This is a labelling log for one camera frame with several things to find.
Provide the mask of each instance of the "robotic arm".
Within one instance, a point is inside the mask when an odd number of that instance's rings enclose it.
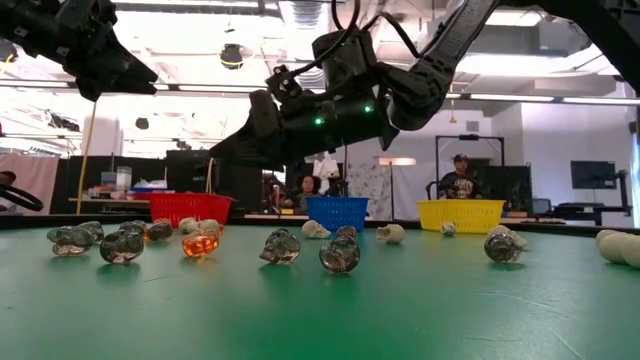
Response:
[[[640,8],[634,0],[623,1],[635,11]],[[354,13],[359,9],[359,1],[355,3]],[[378,137],[386,150],[400,130],[418,130],[438,112],[458,63],[498,5],[538,5],[550,14],[575,21],[640,92],[640,34],[631,33],[630,24],[626,29],[621,16],[616,18],[607,3],[458,0],[426,48],[412,51],[416,62],[409,71],[377,61],[367,29],[378,17],[391,18],[380,13],[362,30],[350,26],[314,41],[316,61],[312,64],[323,69],[325,93],[303,90],[294,79],[300,69],[274,69],[274,75],[266,80],[269,92],[259,90],[249,95],[251,111],[246,125],[211,148],[211,155],[281,170],[283,164],[295,164],[305,156],[335,152],[340,146],[373,137]],[[398,30],[399,25],[392,25]],[[400,35],[411,44],[406,34]],[[281,103],[279,108],[272,95]]]
[[[91,101],[103,92],[156,92],[158,75],[120,45],[117,20],[110,0],[0,1],[0,38],[61,64]]]

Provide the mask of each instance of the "red basket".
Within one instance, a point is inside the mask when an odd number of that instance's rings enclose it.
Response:
[[[231,198],[210,194],[151,194],[151,218],[169,219],[178,227],[180,220],[192,217],[197,221],[213,219],[226,224]]]

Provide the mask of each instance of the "green table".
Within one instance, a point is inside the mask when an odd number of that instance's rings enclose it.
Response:
[[[501,266],[483,236],[387,246],[367,230],[335,276],[317,240],[265,265],[269,227],[229,226],[201,261],[176,236],[130,266],[54,257],[47,230],[0,232],[2,359],[640,358],[640,272],[589,238],[524,234],[530,251]]]

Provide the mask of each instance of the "cap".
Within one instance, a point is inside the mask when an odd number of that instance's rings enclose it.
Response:
[[[458,155],[453,157],[453,162],[454,163],[459,162],[459,161],[469,161],[469,158],[465,154],[458,154]]]

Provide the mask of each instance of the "yellow basket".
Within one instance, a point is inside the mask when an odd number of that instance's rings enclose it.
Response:
[[[451,222],[458,233],[487,233],[500,224],[503,205],[502,200],[418,201],[420,225],[425,230],[440,231],[443,223]]]

